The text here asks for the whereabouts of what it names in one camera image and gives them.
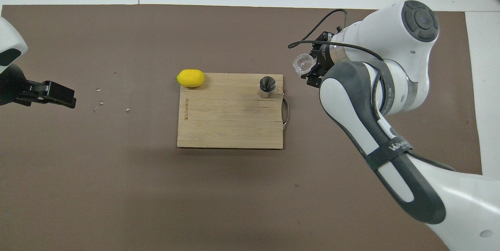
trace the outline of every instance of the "velcro strap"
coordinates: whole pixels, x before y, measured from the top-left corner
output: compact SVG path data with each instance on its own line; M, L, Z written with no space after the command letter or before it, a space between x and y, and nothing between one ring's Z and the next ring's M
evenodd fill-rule
M410 149L412 149L411 144L409 144L405 138L397 136L370 153L365 161L372 171L375 171L382 165Z

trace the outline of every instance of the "gray joint cap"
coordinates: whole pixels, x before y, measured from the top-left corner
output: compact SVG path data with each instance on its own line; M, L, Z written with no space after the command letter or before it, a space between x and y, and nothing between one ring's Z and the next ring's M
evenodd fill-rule
M422 42L431 42L439 33L439 23L432 10L422 2L408 0L401 10L401 18L408 33Z

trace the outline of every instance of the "brown table surface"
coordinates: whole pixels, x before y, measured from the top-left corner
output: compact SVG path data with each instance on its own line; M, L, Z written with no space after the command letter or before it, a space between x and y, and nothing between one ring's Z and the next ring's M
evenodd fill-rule
M310 46L286 46L329 11L5 5L29 46L16 64L29 80L74 89L77 107L0 107L0 249L446 249L393 201L291 66ZM350 22L370 12L350 10ZM436 14L429 96L388 120L417 153L480 173L464 13ZM342 23L332 16L311 38ZM177 148L184 68L283 74L284 149Z

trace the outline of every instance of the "wooden cutting board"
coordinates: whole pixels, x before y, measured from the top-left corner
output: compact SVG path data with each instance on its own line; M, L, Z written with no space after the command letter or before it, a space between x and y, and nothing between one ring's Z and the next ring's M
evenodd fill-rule
M259 96L259 81L276 89ZM283 75L205 73L200 87L180 87L177 146L182 148L283 148Z

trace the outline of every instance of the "yellow lemon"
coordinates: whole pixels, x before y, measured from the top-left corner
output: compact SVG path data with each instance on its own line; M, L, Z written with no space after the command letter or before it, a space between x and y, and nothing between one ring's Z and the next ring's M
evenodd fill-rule
M205 82L205 75L199 69L184 69L177 75L177 82L184 87L198 87Z

